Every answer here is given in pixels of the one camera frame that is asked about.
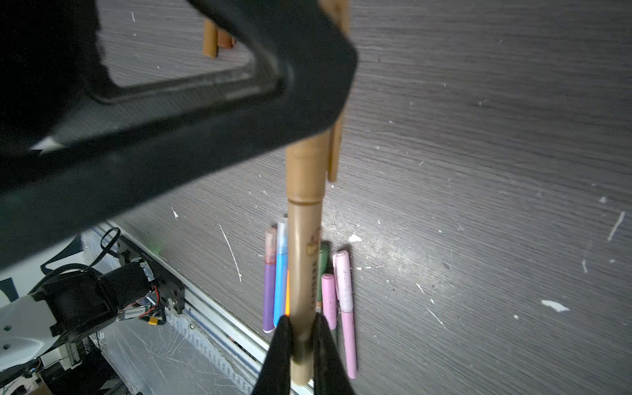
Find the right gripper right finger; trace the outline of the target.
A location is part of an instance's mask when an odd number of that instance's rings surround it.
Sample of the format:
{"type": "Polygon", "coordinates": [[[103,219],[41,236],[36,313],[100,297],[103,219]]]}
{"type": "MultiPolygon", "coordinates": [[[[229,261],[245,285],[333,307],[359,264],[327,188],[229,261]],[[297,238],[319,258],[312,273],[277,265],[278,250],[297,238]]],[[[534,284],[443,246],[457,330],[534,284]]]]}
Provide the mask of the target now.
{"type": "Polygon", "coordinates": [[[314,353],[314,394],[354,395],[355,391],[344,370],[327,319],[316,314],[312,327],[314,353]]]}

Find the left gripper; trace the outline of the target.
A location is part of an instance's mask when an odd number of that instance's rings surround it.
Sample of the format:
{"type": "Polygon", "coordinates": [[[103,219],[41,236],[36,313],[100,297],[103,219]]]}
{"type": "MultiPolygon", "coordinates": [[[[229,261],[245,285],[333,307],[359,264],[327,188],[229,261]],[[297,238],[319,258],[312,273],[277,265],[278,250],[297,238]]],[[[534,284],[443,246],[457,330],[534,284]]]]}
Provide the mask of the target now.
{"type": "Polygon", "coordinates": [[[247,65],[119,87],[95,1],[1,3],[1,265],[335,123],[357,67],[314,1],[195,1],[247,65]]]}

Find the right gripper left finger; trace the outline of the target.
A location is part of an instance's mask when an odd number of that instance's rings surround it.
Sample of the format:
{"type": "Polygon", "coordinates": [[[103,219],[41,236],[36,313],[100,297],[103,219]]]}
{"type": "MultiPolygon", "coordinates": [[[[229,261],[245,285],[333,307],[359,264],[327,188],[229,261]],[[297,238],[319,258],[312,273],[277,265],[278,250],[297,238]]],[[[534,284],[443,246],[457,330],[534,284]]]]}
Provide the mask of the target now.
{"type": "Polygon", "coordinates": [[[293,332],[288,316],[279,319],[252,395],[289,395],[293,332]]]}

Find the dark brown pen cap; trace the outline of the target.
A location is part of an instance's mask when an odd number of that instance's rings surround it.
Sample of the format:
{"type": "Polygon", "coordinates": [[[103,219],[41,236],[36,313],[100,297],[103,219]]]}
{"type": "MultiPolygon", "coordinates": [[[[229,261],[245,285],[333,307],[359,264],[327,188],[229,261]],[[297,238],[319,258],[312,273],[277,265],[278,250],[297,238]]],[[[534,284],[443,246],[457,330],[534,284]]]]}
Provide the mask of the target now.
{"type": "Polygon", "coordinates": [[[217,46],[222,49],[233,49],[236,39],[227,31],[220,29],[217,31],[217,46]]]}

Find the tan pen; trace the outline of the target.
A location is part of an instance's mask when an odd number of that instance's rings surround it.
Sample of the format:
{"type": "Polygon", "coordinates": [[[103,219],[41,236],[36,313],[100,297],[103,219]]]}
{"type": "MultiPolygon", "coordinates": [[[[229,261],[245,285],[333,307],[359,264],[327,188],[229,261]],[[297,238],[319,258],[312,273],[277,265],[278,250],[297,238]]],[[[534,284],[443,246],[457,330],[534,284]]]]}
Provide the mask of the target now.
{"type": "Polygon", "coordinates": [[[291,381],[307,385],[314,375],[312,332],[317,307],[323,201],[337,179],[343,113],[324,132],[286,148],[290,321],[294,334],[291,381]]]}

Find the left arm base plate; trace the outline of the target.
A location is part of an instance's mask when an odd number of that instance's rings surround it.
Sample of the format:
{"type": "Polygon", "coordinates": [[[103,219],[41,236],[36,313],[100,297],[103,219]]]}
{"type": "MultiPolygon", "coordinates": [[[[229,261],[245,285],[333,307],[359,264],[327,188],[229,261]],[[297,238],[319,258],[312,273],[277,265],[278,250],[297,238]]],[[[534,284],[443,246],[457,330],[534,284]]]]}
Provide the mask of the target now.
{"type": "Polygon", "coordinates": [[[168,311],[177,315],[184,312],[185,286],[176,275],[126,236],[119,239],[118,255],[122,265],[138,263],[150,278],[149,291],[126,306],[119,314],[120,320],[140,319],[161,326],[167,323],[168,311]]]}

